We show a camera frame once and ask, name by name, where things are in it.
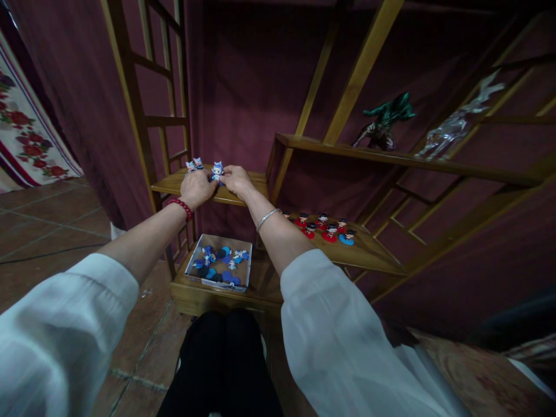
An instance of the person's left hand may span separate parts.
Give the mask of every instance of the person's left hand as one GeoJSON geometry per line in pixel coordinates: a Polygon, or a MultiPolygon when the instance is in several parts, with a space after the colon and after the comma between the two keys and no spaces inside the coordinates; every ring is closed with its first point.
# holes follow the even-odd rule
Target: person's left hand
{"type": "Polygon", "coordinates": [[[218,181],[209,182],[211,173],[206,170],[198,170],[188,173],[181,183],[181,197],[191,211],[211,198],[218,186],[218,181]]]}

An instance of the green figurine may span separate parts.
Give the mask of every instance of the green figurine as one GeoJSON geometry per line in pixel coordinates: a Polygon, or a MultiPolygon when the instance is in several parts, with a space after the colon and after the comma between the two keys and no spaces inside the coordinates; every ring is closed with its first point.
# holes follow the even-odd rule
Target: green figurine
{"type": "Polygon", "coordinates": [[[393,151],[396,144],[392,139],[392,125],[401,120],[405,122],[415,116],[413,107],[409,103],[409,93],[403,93],[394,100],[381,104],[374,110],[365,110],[365,116],[376,116],[376,120],[366,125],[359,135],[359,138],[352,144],[354,148],[367,136],[369,140],[368,148],[380,148],[383,151],[393,151]]]}

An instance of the black pants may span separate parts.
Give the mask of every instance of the black pants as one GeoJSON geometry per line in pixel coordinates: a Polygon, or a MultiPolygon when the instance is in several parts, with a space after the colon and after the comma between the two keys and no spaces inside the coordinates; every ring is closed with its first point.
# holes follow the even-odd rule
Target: black pants
{"type": "Polygon", "coordinates": [[[248,311],[203,314],[187,331],[180,359],[159,416],[282,416],[261,332],[248,311]]]}

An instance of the cable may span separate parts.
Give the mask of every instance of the cable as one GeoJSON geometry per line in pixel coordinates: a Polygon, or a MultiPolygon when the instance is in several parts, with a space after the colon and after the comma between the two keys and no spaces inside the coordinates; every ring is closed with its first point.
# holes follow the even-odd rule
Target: cable
{"type": "Polygon", "coordinates": [[[45,256],[57,255],[59,253],[67,252],[67,251],[71,251],[71,250],[84,249],[84,248],[88,248],[88,247],[104,246],[104,245],[106,245],[106,243],[97,243],[97,244],[94,244],[94,245],[76,246],[74,248],[64,249],[64,250],[61,250],[61,251],[58,251],[58,252],[52,252],[50,254],[37,255],[36,257],[16,259],[14,261],[0,262],[0,265],[15,264],[16,262],[24,262],[24,261],[30,261],[32,259],[44,258],[45,256]]]}

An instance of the red beaded bracelet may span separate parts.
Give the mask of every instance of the red beaded bracelet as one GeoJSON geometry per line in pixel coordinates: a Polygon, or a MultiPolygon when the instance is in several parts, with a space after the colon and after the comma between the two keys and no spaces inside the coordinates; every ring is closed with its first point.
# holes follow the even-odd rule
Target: red beaded bracelet
{"type": "Polygon", "coordinates": [[[168,200],[168,204],[172,204],[172,203],[178,203],[180,206],[182,206],[184,210],[187,211],[187,221],[191,221],[191,218],[193,217],[193,213],[191,212],[191,209],[187,206],[187,204],[185,204],[180,199],[168,200]]]}

